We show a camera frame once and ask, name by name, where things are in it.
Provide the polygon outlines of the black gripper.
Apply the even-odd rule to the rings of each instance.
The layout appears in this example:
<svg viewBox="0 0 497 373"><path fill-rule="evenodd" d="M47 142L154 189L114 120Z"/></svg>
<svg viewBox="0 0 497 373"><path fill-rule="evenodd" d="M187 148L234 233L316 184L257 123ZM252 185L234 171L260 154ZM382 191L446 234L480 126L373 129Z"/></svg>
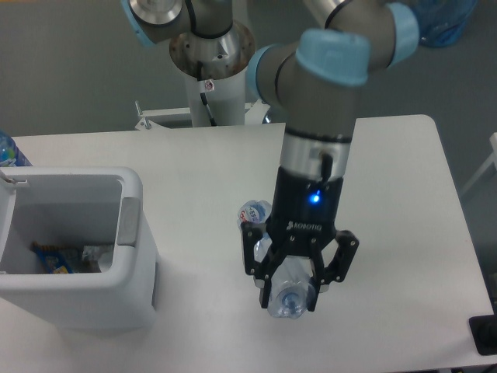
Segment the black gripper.
<svg viewBox="0 0 497 373"><path fill-rule="evenodd" d="M276 271L288 255L308 257L305 248L308 242L312 270L310 285L315 291L308 311L315 311L318 296L327 286L333 281L345 280L360 242L351 231L335 228L342 185L342 178L322 183L296 176L280 167L267 227L265 223L241 223L243 265L245 273L259 286L262 309L269 307ZM262 260L257 260L255 245L266 231L272 243ZM322 251L333 239L337 249L331 262L325 265Z"/></svg>

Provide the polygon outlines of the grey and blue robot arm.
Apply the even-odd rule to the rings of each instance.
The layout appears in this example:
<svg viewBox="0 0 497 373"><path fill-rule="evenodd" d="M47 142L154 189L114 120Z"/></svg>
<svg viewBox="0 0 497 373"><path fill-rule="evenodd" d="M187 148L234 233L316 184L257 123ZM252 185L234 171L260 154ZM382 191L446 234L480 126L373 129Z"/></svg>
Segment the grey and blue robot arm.
<svg viewBox="0 0 497 373"><path fill-rule="evenodd" d="M419 42L415 13L400 2L312 2L324 26L295 45L255 52L247 67L252 89L286 110L272 210L244 222L245 271L268 309L296 294L308 311L333 281L343 281L358 242L335 228L360 92L372 71L412 55Z"/></svg>

